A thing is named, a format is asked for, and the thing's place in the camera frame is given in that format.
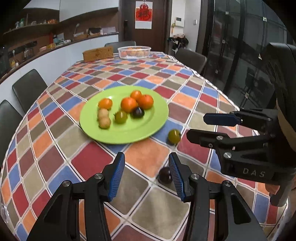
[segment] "wooden box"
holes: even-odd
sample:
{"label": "wooden box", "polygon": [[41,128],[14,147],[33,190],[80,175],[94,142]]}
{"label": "wooden box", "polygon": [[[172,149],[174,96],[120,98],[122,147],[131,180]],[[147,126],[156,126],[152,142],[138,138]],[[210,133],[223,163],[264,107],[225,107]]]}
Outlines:
{"label": "wooden box", "polygon": [[85,62],[94,61],[105,58],[113,58],[113,47],[103,47],[91,49],[83,52],[83,60]]}

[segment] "white cabinet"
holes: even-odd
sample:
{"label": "white cabinet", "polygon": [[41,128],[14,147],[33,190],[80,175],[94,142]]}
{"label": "white cabinet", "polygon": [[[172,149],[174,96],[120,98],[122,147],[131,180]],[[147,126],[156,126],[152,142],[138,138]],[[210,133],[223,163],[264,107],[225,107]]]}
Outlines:
{"label": "white cabinet", "polygon": [[59,20],[61,22],[83,13],[113,7],[119,7],[119,0],[61,0]]}
{"label": "white cabinet", "polygon": [[31,0],[24,8],[48,8],[59,10],[60,0]]}

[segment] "wooden door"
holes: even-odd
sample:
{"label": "wooden door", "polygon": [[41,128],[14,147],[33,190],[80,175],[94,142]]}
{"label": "wooden door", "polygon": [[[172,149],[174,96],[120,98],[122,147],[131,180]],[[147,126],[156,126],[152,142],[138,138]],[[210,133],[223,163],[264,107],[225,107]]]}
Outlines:
{"label": "wooden door", "polygon": [[152,7],[152,29],[135,29],[136,0],[123,2],[124,41],[133,40],[137,45],[151,47],[152,51],[165,51],[167,0],[149,0]]}

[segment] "dining chair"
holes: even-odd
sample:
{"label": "dining chair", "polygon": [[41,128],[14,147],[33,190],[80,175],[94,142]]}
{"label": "dining chair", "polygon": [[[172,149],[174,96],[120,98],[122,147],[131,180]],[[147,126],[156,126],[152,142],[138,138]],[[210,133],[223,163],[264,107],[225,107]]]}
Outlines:
{"label": "dining chair", "polygon": [[21,120],[22,116],[7,100],[0,103],[0,167],[11,138]]}
{"label": "dining chair", "polygon": [[13,92],[25,113],[46,88],[47,84],[36,69],[26,73],[12,86]]}
{"label": "dining chair", "polygon": [[106,43],[105,47],[112,46],[113,53],[118,53],[118,48],[127,47],[127,46],[136,46],[135,41],[123,41],[123,42],[113,42],[113,43]]}
{"label": "dining chair", "polygon": [[193,52],[189,49],[180,48],[175,54],[175,58],[187,67],[201,73],[207,62],[207,57]]}

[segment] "green tomato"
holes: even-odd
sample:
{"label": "green tomato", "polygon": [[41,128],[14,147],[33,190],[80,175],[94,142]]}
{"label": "green tomato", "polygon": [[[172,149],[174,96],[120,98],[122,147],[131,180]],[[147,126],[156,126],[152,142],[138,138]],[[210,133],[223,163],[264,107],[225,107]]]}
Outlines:
{"label": "green tomato", "polygon": [[181,140],[180,131],[177,129],[170,130],[168,133],[168,140],[174,145],[177,144]]}
{"label": "green tomato", "polygon": [[124,124],[128,118],[128,115],[123,110],[120,110],[115,113],[114,118],[117,124]]}

